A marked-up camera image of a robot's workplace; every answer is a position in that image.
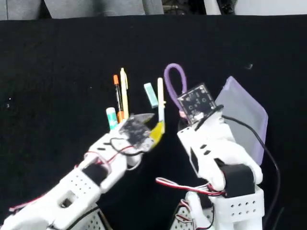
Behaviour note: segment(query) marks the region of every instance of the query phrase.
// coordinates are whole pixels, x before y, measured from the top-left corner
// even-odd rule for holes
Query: orange pen
[[[113,81],[114,81],[114,85],[115,85],[116,99],[117,99],[117,104],[118,104],[117,119],[118,119],[118,122],[120,123],[124,119],[124,111],[123,111],[123,102],[122,102],[122,99],[121,99],[121,93],[120,93],[120,87],[119,87],[119,81],[118,81],[117,75],[113,76]]]

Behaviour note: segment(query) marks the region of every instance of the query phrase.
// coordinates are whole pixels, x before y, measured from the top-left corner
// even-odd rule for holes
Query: black circuit board
[[[130,116],[119,130],[119,133],[125,134],[128,137],[127,141],[138,148],[149,137],[150,130],[134,116]]]
[[[194,87],[178,97],[190,125],[209,117],[216,104],[204,83]]]

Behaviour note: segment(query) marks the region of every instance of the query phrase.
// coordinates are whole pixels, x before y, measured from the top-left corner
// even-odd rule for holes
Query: marker
[[[116,99],[117,99],[117,104],[118,104],[117,118],[118,118],[118,122],[122,122],[123,119],[124,119],[124,112],[123,112],[123,103],[122,103],[122,100],[121,100],[120,88],[119,88],[119,82],[118,82],[118,76],[117,75],[113,76],[113,81],[114,81],[114,85],[115,85]]]
[[[109,122],[110,130],[114,129],[118,122],[116,118],[115,108],[110,107],[106,109],[107,120]]]
[[[121,84],[121,95],[122,95],[121,97],[123,100],[124,119],[128,119],[129,118],[128,97],[127,97],[128,79],[124,68],[121,68],[120,70],[120,84]]]
[[[163,78],[158,78],[158,113],[159,122],[163,122],[162,133],[165,133],[165,116],[164,116],[164,89],[163,89]]]

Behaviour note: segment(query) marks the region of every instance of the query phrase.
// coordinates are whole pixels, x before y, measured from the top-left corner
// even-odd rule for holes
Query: teal eraser
[[[146,83],[144,84],[144,89],[146,91],[147,97],[149,99],[149,102],[152,106],[152,108],[156,108],[158,107],[159,103],[158,103],[158,99],[157,96],[154,93],[154,89],[151,83]]]

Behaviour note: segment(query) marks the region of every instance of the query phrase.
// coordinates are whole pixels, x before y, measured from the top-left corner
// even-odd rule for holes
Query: robotic hand
[[[190,190],[178,206],[171,230],[261,230],[264,197],[257,185],[262,170],[236,143],[224,122],[223,106],[215,104],[204,84],[184,92],[177,102],[188,123],[177,135],[195,174],[208,183],[194,188],[156,179]],[[203,205],[200,193],[207,195],[209,205]]]
[[[6,218],[1,230],[87,229],[93,222],[91,214],[99,212],[95,203],[101,194],[131,170],[127,165],[137,167],[142,154],[162,136],[161,122],[150,131],[142,117],[131,116],[102,136],[78,166],[49,192]]]

